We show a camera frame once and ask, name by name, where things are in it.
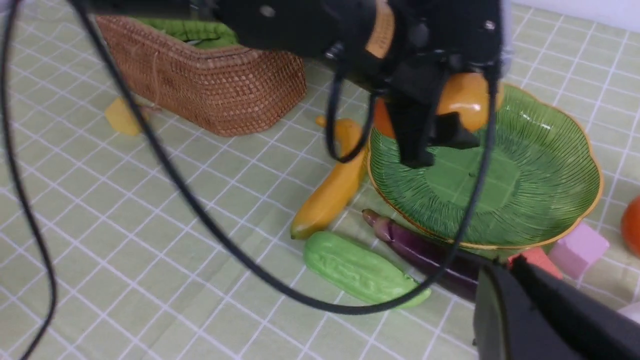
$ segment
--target yellow cloth piece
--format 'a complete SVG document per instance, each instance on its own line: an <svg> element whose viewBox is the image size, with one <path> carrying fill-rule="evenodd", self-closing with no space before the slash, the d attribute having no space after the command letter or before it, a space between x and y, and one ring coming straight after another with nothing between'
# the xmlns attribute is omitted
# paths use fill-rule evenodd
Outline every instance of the yellow cloth piece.
<svg viewBox="0 0 640 360"><path fill-rule="evenodd" d="M122 134L136 136L141 129L135 115L122 97L117 98L104 112L111 127Z"/></svg>

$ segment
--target yellow object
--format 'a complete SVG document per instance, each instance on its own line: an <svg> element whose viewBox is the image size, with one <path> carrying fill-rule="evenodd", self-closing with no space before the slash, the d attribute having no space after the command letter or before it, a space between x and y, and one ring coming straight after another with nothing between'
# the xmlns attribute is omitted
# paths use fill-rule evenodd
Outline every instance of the yellow object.
<svg viewBox="0 0 640 360"><path fill-rule="evenodd" d="M316 124L324 127L326 119L316 118ZM340 144L341 156L356 147L362 128L351 119L335 122L335 138ZM365 151L361 151L349 163L338 163L329 176L302 205L291 224L292 239L307 239L318 231L325 230L349 201L356 195L365 175Z"/></svg>
<svg viewBox="0 0 640 360"><path fill-rule="evenodd" d="M495 109L502 106L504 85L500 83ZM462 73L451 76L440 96L437 113L457 111L460 122L471 133L480 130L489 120L488 85L482 74Z"/></svg>
<svg viewBox="0 0 640 360"><path fill-rule="evenodd" d="M122 134L136 136L140 134L140 126L131 109L122 97L117 98L104 112L111 127Z"/></svg>

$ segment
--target yellow banana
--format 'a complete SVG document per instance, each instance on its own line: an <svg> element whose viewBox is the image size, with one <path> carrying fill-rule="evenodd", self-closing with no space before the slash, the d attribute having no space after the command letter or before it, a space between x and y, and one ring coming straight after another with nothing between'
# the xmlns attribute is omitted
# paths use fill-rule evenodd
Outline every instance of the yellow banana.
<svg viewBox="0 0 640 360"><path fill-rule="evenodd" d="M316 118L316 124L326 126L324 117ZM351 119L335 122L335 138L340 144L341 156L355 148L362 128ZM329 176L302 205L291 224L292 239L307 239L318 231L325 230L356 195L365 174L365 151L361 151L349 163L338 163Z"/></svg>

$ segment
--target pink block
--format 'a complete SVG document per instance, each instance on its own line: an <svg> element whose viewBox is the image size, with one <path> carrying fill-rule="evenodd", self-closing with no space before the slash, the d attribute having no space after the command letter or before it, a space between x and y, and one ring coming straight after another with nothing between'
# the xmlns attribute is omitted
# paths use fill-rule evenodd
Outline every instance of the pink block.
<svg viewBox="0 0 640 360"><path fill-rule="evenodd" d="M609 242L585 223L558 240L549 259L574 279L584 274L609 248Z"/></svg>

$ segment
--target purple eggplant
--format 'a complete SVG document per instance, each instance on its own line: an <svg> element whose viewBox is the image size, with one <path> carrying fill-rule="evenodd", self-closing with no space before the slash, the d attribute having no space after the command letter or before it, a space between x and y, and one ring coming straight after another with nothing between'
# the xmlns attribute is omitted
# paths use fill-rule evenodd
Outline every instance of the purple eggplant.
<svg viewBox="0 0 640 360"><path fill-rule="evenodd" d="M426 276L433 276L447 257L448 244L417 234L371 209L363 210L362 217L373 227L378 239ZM436 283L475 302L480 268L491 263L487 258L459 249L446 273Z"/></svg>

